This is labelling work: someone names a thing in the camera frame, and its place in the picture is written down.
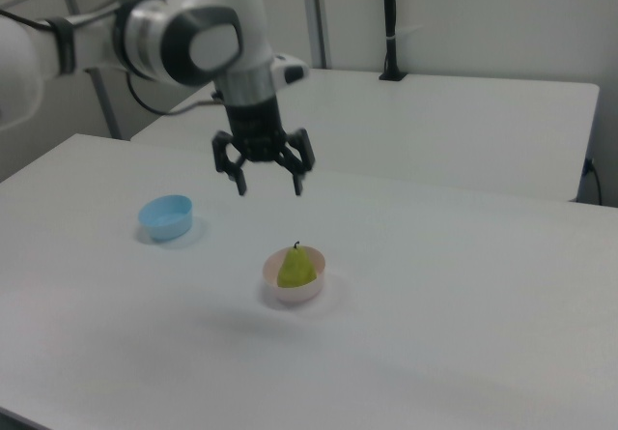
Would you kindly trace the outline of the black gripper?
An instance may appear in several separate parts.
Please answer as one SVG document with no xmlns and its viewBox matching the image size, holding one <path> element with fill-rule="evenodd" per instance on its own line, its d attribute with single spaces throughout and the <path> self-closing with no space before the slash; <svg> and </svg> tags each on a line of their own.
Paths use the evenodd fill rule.
<svg viewBox="0 0 618 430">
<path fill-rule="evenodd" d="M 306 129 L 287 134 L 282 127 L 276 97 L 246 106 L 226 105 L 231 134 L 218 131 L 211 141 L 215 169 L 234 182 L 240 196 L 247 185 L 242 166 L 250 162 L 277 162 L 293 177 L 295 195 L 303 191 L 303 180 L 315 165 L 315 155 Z M 228 157 L 232 146 L 239 153 Z"/>
</svg>

